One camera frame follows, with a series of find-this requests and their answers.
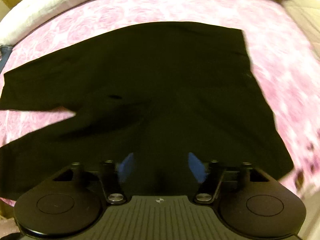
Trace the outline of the blue denim jeans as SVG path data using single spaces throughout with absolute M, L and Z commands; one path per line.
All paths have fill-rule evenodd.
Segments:
M 13 50 L 13 46 L 6 46 L 6 45 L 1 45 L 0 46 L 0 53 L 1 53 L 1 60 L 0 60 L 0 73 L 4 69 L 11 53 Z

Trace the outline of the pink rose bed sheet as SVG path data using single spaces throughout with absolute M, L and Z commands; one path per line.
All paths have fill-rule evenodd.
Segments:
M 245 32 L 253 73 L 295 165 L 281 182 L 303 199 L 318 191 L 319 62 L 275 0 L 91 0 L 23 39 L 4 71 L 107 31 L 156 21 L 195 21 Z

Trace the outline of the black garment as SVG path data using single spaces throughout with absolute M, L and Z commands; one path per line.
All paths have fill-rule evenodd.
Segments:
M 17 200 L 74 162 L 133 156 L 125 190 L 189 194 L 189 154 L 244 162 L 274 179 L 293 169 L 251 72 L 239 29 L 153 22 L 117 29 L 4 74 L 2 110 L 66 108 L 75 116 L 1 148 L 1 197 Z

